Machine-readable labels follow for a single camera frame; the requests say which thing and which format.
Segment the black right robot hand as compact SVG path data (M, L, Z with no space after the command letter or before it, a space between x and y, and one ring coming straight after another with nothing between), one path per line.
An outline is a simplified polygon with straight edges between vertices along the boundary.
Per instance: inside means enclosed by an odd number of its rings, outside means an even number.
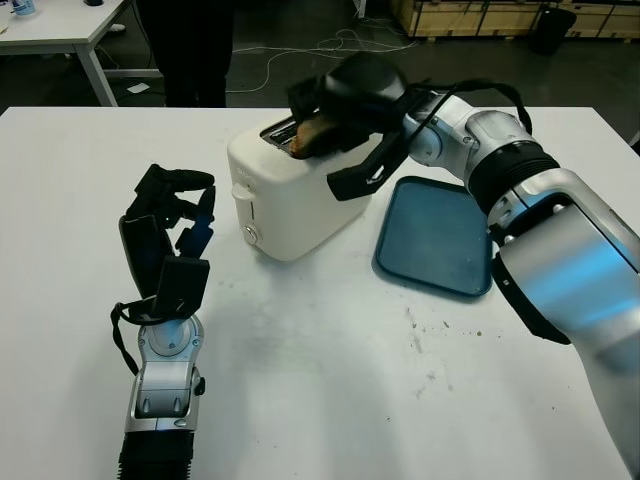
M329 72L287 89L296 131L288 152L296 159L347 152L373 133L401 122L407 80L378 54L358 52Z

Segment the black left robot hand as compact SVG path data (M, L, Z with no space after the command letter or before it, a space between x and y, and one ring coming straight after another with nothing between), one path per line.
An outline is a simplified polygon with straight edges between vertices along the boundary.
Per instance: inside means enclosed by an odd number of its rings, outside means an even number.
M202 254L213 237L215 177L152 164L119 220L134 283L144 302L184 311L200 300L209 263Z

